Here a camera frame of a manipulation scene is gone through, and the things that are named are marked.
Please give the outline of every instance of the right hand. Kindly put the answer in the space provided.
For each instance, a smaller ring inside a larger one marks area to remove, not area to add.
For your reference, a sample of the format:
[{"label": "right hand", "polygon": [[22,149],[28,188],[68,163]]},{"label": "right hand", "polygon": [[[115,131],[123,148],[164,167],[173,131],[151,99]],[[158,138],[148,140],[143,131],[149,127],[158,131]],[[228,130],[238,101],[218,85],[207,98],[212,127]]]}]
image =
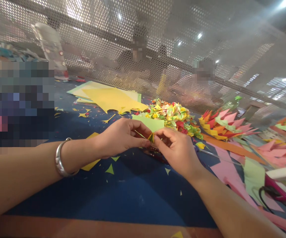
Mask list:
[{"label": "right hand", "polygon": [[205,170],[197,157],[190,136],[166,127],[154,134],[154,145],[173,169],[185,179],[193,179]]}]

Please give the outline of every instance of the light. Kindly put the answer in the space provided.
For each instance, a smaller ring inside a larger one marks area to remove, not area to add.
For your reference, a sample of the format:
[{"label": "light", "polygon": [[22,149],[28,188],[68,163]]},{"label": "light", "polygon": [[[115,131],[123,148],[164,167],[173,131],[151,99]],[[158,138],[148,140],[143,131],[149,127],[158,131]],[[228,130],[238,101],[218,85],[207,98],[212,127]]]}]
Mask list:
[{"label": "light", "polygon": [[282,3],[279,5],[280,8],[286,7],[286,0],[283,0]]}]

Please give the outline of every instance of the pile of paper flowers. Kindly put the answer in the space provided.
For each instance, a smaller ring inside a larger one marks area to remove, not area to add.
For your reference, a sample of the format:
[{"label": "pile of paper flowers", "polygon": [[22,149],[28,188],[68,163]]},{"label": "pile of paper flowers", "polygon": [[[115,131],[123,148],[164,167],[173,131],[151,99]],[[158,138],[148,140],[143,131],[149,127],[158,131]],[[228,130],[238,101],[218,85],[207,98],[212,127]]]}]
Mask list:
[{"label": "pile of paper flowers", "polygon": [[200,134],[201,130],[193,120],[194,116],[190,115],[189,110],[179,103],[168,103],[155,99],[152,100],[149,109],[141,114],[137,112],[136,115],[155,120],[164,120],[166,127],[171,127],[191,137],[196,136],[198,139],[203,139],[203,136]]},{"label": "pile of paper flowers", "polygon": [[214,115],[212,111],[206,111],[199,118],[200,125],[209,135],[218,140],[227,140],[236,136],[247,136],[257,134],[254,132],[257,129],[252,129],[251,124],[241,125],[245,118],[235,120],[236,113],[228,112],[228,110],[219,112]]}]

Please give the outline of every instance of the forearm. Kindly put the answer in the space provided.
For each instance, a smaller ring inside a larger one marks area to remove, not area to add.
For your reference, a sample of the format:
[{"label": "forearm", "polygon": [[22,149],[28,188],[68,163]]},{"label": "forearm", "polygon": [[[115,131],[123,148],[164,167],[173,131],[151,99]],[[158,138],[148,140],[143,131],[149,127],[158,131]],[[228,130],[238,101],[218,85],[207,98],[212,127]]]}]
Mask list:
[{"label": "forearm", "polygon": [[[60,143],[44,143],[0,155],[0,214],[61,179],[55,166]],[[71,140],[62,146],[61,160],[65,170],[72,173],[99,159],[98,151],[91,139],[87,143]]]},{"label": "forearm", "polygon": [[209,171],[190,179],[224,238],[286,237],[286,235],[225,186]]}]

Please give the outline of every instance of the bracelet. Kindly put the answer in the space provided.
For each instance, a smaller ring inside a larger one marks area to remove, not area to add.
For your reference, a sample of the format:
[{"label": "bracelet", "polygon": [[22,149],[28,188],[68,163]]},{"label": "bracelet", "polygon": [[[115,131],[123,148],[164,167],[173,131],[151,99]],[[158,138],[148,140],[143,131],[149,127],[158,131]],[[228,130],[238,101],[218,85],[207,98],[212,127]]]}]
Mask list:
[{"label": "bracelet", "polygon": [[76,175],[78,171],[76,172],[73,172],[72,174],[69,174],[65,171],[63,165],[62,165],[62,162],[61,162],[61,158],[60,158],[60,151],[61,151],[61,147],[64,143],[66,143],[67,141],[69,140],[72,140],[71,138],[67,138],[65,141],[63,141],[57,148],[57,151],[56,151],[56,159],[55,159],[55,162],[56,162],[56,167],[57,167],[57,170],[59,172],[59,174],[62,176],[62,177],[71,177],[71,176],[74,176]]}]

